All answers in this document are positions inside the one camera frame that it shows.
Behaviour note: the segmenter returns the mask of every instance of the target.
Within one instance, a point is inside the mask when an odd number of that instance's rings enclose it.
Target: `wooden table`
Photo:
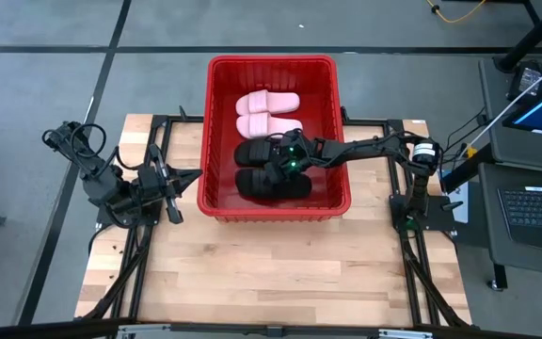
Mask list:
[[[142,161],[151,117],[127,116],[120,137],[127,165]],[[424,121],[404,121],[404,126],[427,135]],[[167,162],[197,168],[201,135],[201,123],[174,123]],[[344,127],[346,141],[375,135],[382,136],[381,128]],[[185,222],[171,224],[163,211],[154,228],[138,320],[411,326],[403,258],[388,207],[387,160],[349,162],[348,173],[352,205],[341,218],[324,222],[219,223],[200,212],[198,185],[191,185],[177,200]],[[125,172],[128,180],[133,177]],[[399,177],[404,191],[400,168]],[[439,194],[436,177],[429,191]],[[126,232],[111,227],[95,240],[76,315],[90,311],[116,279]],[[453,244],[444,234],[424,234],[434,283],[470,322]],[[131,281],[127,286],[133,289]],[[419,282],[418,293],[422,318],[428,322]]]

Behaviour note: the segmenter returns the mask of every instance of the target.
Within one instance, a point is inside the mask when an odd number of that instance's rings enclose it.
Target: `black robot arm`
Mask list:
[[[412,156],[408,144],[413,145]],[[264,166],[272,185],[289,181],[313,166],[329,169],[347,161],[391,156],[414,176],[413,185],[406,194],[408,215],[425,213],[428,179],[436,172],[440,157],[440,147],[434,140],[409,132],[340,142],[319,137],[310,141],[301,130],[295,129],[283,135],[276,152],[278,156]]]
[[[100,130],[104,136],[97,151],[89,146],[86,128]],[[119,148],[115,147],[110,156],[103,160],[99,154],[104,148],[105,131],[97,124],[64,122],[55,130],[43,133],[42,140],[54,151],[60,152],[80,169],[83,189],[89,202],[98,206],[106,216],[103,224],[114,223],[122,228],[137,226],[144,210],[154,202],[167,201],[168,219],[173,223],[183,222],[175,199],[202,174],[200,169],[174,169],[165,164],[160,148],[148,146],[154,166],[141,164],[128,167],[120,160]],[[137,178],[132,182],[122,179],[122,168],[112,164],[116,158],[127,170],[136,170]]]

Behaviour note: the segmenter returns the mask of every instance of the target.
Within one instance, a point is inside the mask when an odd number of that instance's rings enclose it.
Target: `black slipper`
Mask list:
[[[303,199],[311,194],[311,178],[298,173],[288,181],[271,185],[264,169],[240,169],[235,173],[240,194],[268,200]]]
[[[233,159],[238,166],[262,167],[279,154],[279,140],[264,137],[246,140],[233,152]]]

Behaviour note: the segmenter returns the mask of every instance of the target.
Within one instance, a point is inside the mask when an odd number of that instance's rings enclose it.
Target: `pink slipper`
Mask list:
[[[242,137],[267,137],[274,133],[286,133],[295,128],[302,129],[302,123],[294,119],[273,118],[269,113],[254,113],[237,118],[235,124]]]
[[[287,113],[298,109],[300,98],[296,93],[271,93],[266,89],[257,90],[241,97],[235,103],[237,114]]]

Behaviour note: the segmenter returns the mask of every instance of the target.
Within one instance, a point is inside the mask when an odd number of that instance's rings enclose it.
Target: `black metal frame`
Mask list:
[[[403,129],[402,121],[395,120],[365,120],[365,119],[350,119],[346,114],[346,110],[342,107],[343,125],[344,126],[374,126],[381,127],[384,135],[391,132],[391,129],[399,131]],[[151,122],[151,130],[149,135],[149,144],[155,142],[158,129],[164,127],[163,144],[161,149],[166,156],[168,151],[168,141],[174,122],[203,122],[203,117],[189,117],[180,107],[180,116],[154,116]],[[401,190],[399,186],[398,175],[396,171],[396,162],[391,157],[388,160],[388,171],[391,177],[392,196],[399,195]],[[407,187],[411,185],[412,175],[405,170]],[[144,236],[151,236],[153,224],[145,225],[147,228]],[[530,337],[520,334],[510,334],[492,331],[482,331],[474,326],[464,322],[457,316],[455,311],[449,306],[447,301],[442,297],[438,289],[432,283],[429,264],[427,260],[427,252],[425,242],[423,240],[423,230],[414,230],[420,261],[413,252],[409,244],[409,238],[406,229],[399,229],[398,225],[393,225],[395,232],[399,234],[401,250],[403,255],[403,264],[405,267],[406,288],[409,297],[409,308],[413,326],[411,329],[392,329],[378,327],[336,327],[336,326],[281,326],[281,325],[243,325],[243,324],[208,324],[208,323],[182,323],[173,322],[165,324],[141,325],[148,330],[159,331],[197,331],[197,332],[230,332],[242,334],[261,334],[268,337],[283,337],[286,335],[360,335],[367,337],[378,337],[381,334],[389,335],[391,331],[410,331],[412,332],[430,332],[435,333],[441,338],[539,338]],[[133,236],[127,234],[127,242],[123,253],[122,262],[129,261],[133,256],[133,246],[136,243],[136,231]],[[146,242],[144,247],[146,259],[150,249],[150,241]],[[39,325],[24,325],[0,328],[0,338],[32,338],[35,333],[39,333],[40,338],[75,338],[75,337],[96,337],[106,336],[114,338],[118,333],[127,334],[129,338],[135,337],[135,332],[131,331],[132,325],[140,324],[137,320],[139,298],[143,289],[143,280],[145,277],[145,268],[147,260],[142,261],[137,268],[135,275],[135,283],[132,291],[131,306],[128,317],[118,317],[123,293],[119,294],[116,304],[113,307],[111,317],[108,319],[89,319],[82,318],[71,322],[39,324]],[[419,279],[422,283],[428,304],[431,324],[423,324],[421,317],[420,303],[418,300],[415,279]],[[440,311],[449,324],[449,327],[440,326],[438,311]]]

